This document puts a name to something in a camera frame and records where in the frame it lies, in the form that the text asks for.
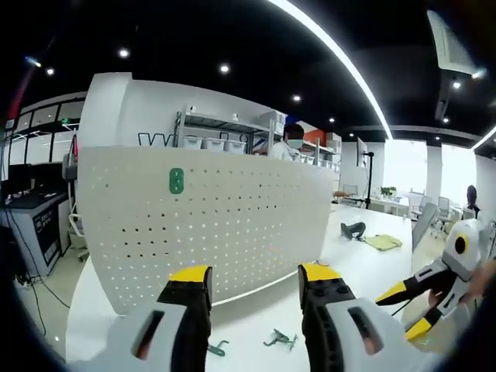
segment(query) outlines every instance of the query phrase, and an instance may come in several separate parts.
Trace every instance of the yellow cloth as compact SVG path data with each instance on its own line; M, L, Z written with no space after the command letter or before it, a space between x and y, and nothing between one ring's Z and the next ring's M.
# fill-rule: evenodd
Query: yellow cloth
M382 234L377 236L366 236L365 243L377 248L378 250L392 250L397 246L402 246L401 240L394 238L393 236Z

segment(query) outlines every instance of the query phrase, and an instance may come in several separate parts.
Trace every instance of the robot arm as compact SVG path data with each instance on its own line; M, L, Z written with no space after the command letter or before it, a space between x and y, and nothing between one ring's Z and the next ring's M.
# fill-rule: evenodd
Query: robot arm
M152 306L116 320L106 350L72 367L91 372L205 370L211 293L211 267L189 267L171 275Z
M427 371L439 359L405 338L401 324L373 302L355 298L335 271L298 268L303 334L312 372Z
M447 240L443 255L417 274L396 284L377 299L377 304L393 305L412 300L427 290L439 296L436 306L423 312L405 327L407 339L428 332L440 319L455 311L468 292L472 273L481 262L482 233L485 224L470 219L457 222Z

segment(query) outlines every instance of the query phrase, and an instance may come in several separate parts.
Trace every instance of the potted plant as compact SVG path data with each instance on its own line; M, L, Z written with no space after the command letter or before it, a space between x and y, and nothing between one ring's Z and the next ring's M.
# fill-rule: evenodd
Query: potted plant
M391 198L394 195L396 195L395 187L381 188L381 196L383 198Z

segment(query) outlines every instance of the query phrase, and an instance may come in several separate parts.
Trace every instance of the desk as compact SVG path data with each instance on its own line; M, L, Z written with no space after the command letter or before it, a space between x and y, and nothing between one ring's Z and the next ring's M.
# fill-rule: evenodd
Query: desk
M373 301L411 274L412 228L409 219L404 221L394 215L344 205L332 205L332 209L320 258L343 275L357 297ZM380 252L366 243L341 237L341 222L359 221L367 224L366 235L388 233L398 237L403 246ZM392 313L398 307L383 309ZM113 312L90 258L77 283L67 317L66 361L91 359L105 348L109 327L122 320ZM224 347L225 358L207 353L207 371L310 370L305 338L301 334L297 275L245 298L214 307L211 321L210 343L227 339L230 344ZM296 347L290 353L283 345L266 347L262 344L271 338L274 328L291 336L298 335Z
M403 216L410 212L410 201L408 198L398 196L394 199L370 198L371 204L382 205L384 208L393 209L393 214Z
M38 275L38 271L41 276L47 276L69 246L69 208L66 193L50 198L41 198L38 194L25 195L0 208L0 225L12 229L29 276Z

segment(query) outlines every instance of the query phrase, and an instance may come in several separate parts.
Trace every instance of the led strip light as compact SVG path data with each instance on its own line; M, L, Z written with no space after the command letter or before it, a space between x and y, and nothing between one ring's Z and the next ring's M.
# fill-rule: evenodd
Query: led strip light
M389 125L388 122L386 121L384 113L382 112L381 107L379 107L379 104L377 103L377 99L375 99L374 94L372 94L372 91L370 90L366 81L363 79L362 75L357 70L351 59L348 58L347 55L345 55L341 47L339 47L339 45L331 38L331 36L329 36L326 33L326 31L324 31L324 29L321 26L315 23L313 19L308 17L306 14L304 14L303 11L301 11L296 6L291 4L288 0L268 0L268 2L271 2L272 4L276 5L280 9L284 10L287 14L289 14L290 16L298 20L300 23L302 23L303 26L305 26L307 29L312 31L314 35L316 35L336 55L336 57L339 58L339 60L345 65L345 67L351 73L351 75L358 83L358 85L362 88L363 93L365 93L365 95L367 96L370 104L372 105L374 111L377 114L377 117L379 118L379 121L384 127L388 139L392 140L393 135L391 134L391 130L389 129Z
M494 126L494 128L491 129L491 131L488 134L486 134L483 139L481 139L474 146L472 146L471 150L472 151L475 151L476 149L478 149L479 147L481 147L484 144L484 142L486 142L487 140L489 140L489 138L491 138L495 133L496 133L496 126Z

